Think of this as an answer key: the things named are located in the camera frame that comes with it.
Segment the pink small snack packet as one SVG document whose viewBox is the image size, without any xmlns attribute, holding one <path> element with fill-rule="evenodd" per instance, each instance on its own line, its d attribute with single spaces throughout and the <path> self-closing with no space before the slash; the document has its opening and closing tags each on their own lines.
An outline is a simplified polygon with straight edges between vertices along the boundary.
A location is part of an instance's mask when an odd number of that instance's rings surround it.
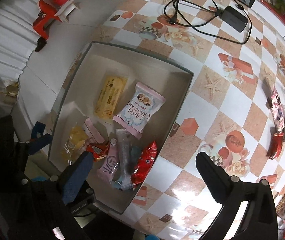
<svg viewBox="0 0 285 240">
<path fill-rule="evenodd" d="M 108 154 L 104 159 L 103 165 L 97 170 L 97 176 L 106 183 L 111 183 L 114 178 L 115 172 L 119 165 L 119 154 L 117 139 L 110 140 Z"/>
</svg>

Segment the gold foil candy packet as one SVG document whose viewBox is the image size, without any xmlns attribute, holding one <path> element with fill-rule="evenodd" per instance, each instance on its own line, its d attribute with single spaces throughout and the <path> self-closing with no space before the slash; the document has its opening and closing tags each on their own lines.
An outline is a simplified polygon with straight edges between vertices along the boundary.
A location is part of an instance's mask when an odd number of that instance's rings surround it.
<svg viewBox="0 0 285 240">
<path fill-rule="evenodd" d="M 68 139 L 61 150 L 61 155 L 68 165 L 76 161 L 77 152 L 87 139 L 88 136 L 81 126 L 75 125 L 71 129 Z"/>
</svg>

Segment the clear grey stick packet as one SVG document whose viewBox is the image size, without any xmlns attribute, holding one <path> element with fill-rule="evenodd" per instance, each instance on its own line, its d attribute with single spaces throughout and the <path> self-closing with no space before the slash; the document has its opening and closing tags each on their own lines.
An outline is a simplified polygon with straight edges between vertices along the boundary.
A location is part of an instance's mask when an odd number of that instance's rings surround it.
<svg viewBox="0 0 285 240">
<path fill-rule="evenodd" d="M 116 129 L 117 149 L 119 154 L 120 176 L 114 187 L 126 191 L 132 188 L 131 175 L 141 156 L 142 149 L 132 145 L 130 133 L 125 129 Z"/>
</svg>

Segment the long red snack packet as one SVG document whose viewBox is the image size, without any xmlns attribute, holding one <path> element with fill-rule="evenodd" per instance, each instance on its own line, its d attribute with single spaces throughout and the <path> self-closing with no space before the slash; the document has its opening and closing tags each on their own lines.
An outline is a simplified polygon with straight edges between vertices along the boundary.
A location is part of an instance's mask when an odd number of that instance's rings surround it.
<svg viewBox="0 0 285 240">
<path fill-rule="evenodd" d="M 144 182 L 147 175 L 149 174 L 156 157 L 158 155 L 158 147 L 155 141 L 148 144 L 140 155 L 135 167 L 133 174 L 131 175 L 132 188 L 136 189 L 140 184 Z"/>
</svg>

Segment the yellow wafer snack packet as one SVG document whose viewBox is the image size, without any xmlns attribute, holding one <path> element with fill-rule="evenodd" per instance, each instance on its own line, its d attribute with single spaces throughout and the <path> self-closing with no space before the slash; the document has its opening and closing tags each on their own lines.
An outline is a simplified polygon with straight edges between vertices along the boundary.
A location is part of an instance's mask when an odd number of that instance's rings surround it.
<svg viewBox="0 0 285 240">
<path fill-rule="evenodd" d="M 114 111 L 126 83 L 126 77 L 116 75 L 106 76 L 94 108 L 94 114 L 97 117 L 104 120 L 113 118 Z"/>
</svg>

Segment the pink crispy cranberry packet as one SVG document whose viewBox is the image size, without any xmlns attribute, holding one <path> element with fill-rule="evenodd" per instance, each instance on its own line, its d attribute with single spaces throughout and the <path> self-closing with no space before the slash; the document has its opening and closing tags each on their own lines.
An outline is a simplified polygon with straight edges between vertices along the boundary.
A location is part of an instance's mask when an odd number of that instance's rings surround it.
<svg viewBox="0 0 285 240">
<path fill-rule="evenodd" d="M 134 94 L 113 121 L 124 127 L 136 139 L 141 139 L 151 116 L 166 102 L 161 94 L 147 85 L 137 82 Z"/>
</svg>

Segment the small red snack bag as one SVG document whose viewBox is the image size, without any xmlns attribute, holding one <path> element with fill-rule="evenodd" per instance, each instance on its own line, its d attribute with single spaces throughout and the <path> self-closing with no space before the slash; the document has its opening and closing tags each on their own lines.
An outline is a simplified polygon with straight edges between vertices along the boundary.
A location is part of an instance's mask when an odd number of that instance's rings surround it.
<svg viewBox="0 0 285 240">
<path fill-rule="evenodd" d="M 110 147 L 109 141 L 103 144 L 90 143 L 85 150 L 93 155 L 95 162 L 98 162 L 104 159 L 108 155 L 109 147 Z"/>
</svg>

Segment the red chocolate bar packet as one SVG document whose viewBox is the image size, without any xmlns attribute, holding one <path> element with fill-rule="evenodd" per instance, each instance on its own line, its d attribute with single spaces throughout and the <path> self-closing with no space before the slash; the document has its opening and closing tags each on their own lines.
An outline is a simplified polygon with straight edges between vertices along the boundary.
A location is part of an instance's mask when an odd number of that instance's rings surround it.
<svg viewBox="0 0 285 240">
<path fill-rule="evenodd" d="M 267 157 L 269 159 L 275 159 L 279 157 L 281 150 L 283 148 L 283 139 L 284 139 L 284 133 L 274 133 L 271 139 L 270 148 L 267 152 Z"/>
</svg>

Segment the pink white snack packet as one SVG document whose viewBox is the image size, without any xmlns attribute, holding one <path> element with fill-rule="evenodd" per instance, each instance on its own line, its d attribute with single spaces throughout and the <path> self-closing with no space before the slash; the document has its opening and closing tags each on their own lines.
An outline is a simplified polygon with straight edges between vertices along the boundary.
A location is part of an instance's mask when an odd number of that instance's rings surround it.
<svg viewBox="0 0 285 240">
<path fill-rule="evenodd" d="M 285 128 L 284 108 L 282 106 L 281 98 L 276 87 L 273 87 L 271 95 L 268 98 L 268 103 L 276 131 L 277 133 L 283 133 L 283 130 Z"/>
</svg>

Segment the red plastic toy stand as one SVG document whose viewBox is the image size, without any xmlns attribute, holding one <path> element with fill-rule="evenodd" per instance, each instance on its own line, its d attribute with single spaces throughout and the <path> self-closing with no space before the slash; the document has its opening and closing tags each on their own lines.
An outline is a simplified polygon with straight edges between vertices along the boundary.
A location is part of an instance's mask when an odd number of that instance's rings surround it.
<svg viewBox="0 0 285 240">
<path fill-rule="evenodd" d="M 40 52 L 49 38 L 49 25 L 53 21 L 69 22 L 69 15 L 74 10 L 79 10 L 79 5 L 75 0 L 39 0 L 40 12 L 33 22 L 33 30 L 40 36 L 37 40 L 35 52 Z"/>
</svg>

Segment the black power adapter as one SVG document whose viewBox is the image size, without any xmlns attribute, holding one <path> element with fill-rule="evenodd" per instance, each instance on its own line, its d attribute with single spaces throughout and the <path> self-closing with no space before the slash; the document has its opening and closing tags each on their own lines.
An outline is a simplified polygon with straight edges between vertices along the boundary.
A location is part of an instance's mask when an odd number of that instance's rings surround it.
<svg viewBox="0 0 285 240">
<path fill-rule="evenodd" d="M 227 6 L 219 17 L 239 33 L 243 32 L 248 24 L 248 18 L 231 6 Z"/>
</svg>

